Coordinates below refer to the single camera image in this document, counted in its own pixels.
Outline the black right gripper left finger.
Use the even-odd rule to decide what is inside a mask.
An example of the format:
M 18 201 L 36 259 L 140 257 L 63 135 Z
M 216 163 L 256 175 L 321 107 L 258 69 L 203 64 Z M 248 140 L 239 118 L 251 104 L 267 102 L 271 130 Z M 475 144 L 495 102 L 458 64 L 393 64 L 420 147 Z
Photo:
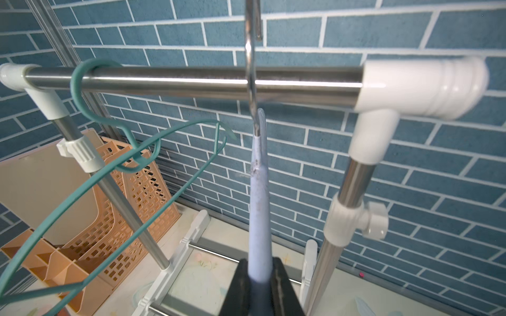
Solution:
M 241 259 L 223 301 L 219 316 L 248 316 L 250 309 L 250 277 L 248 261 Z

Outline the light blue clothes hanger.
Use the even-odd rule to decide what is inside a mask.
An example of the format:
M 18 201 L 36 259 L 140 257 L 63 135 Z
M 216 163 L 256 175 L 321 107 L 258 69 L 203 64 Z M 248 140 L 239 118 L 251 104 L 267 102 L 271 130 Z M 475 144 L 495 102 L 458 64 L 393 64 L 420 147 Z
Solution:
M 250 166 L 250 222 L 248 274 L 250 279 L 250 315 L 273 315 L 270 277 L 272 251 L 266 163 L 266 138 L 263 112 L 256 98 L 255 44 L 262 39 L 260 2 L 245 2 L 245 64 L 249 111 L 253 121 L 252 159 Z

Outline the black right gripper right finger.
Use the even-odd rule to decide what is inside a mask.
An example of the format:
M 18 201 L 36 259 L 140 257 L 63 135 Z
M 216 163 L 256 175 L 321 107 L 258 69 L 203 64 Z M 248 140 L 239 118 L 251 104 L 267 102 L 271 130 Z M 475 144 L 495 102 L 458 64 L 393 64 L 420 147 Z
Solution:
M 274 316 L 304 316 L 285 266 L 279 258 L 273 258 L 271 305 Z

